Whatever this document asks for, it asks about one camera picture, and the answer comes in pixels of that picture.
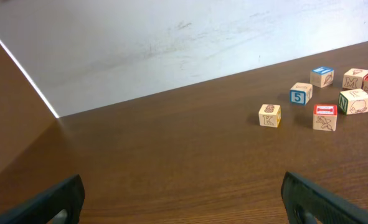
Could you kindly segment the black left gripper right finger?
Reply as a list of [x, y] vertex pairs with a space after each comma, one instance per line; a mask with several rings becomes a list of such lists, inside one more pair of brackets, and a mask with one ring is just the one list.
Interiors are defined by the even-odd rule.
[[368, 224], [368, 211], [294, 172], [285, 173], [281, 197], [290, 224]]

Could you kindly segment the wooden block green letter N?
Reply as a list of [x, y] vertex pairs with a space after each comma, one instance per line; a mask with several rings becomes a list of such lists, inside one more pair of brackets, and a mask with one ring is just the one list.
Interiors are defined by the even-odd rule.
[[368, 93], [363, 89], [341, 91], [338, 108], [344, 114], [360, 114], [368, 112]]

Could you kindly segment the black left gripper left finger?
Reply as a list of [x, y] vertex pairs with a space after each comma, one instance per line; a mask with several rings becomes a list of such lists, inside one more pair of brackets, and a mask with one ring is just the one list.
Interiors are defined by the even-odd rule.
[[73, 175], [0, 214], [2, 223], [47, 223], [64, 211], [64, 223], [78, 223], [85, 200], [81, 177]]

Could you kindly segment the wooden block letter K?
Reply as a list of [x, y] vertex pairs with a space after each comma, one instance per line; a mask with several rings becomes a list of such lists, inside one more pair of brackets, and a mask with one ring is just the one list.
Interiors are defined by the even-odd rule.
[[281, 121], [281, 106], [263, 104], [258, 112], [260, 126], [277, 128]]

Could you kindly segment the wooden block red top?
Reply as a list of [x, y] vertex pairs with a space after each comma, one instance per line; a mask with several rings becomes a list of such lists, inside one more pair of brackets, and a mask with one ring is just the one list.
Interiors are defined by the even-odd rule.
[[313, 129], [335, 131], [337, 124], [337, 106], [316, 104], [313, 109]]

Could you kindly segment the wooden block blue number 5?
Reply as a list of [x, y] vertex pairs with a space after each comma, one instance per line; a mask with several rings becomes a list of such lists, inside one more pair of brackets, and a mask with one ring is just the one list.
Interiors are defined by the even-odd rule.
[[310, 83], [295, 83], [290, 88], [290, 102], [298, 105], [306, 105], [312, 98], [313, 86]]

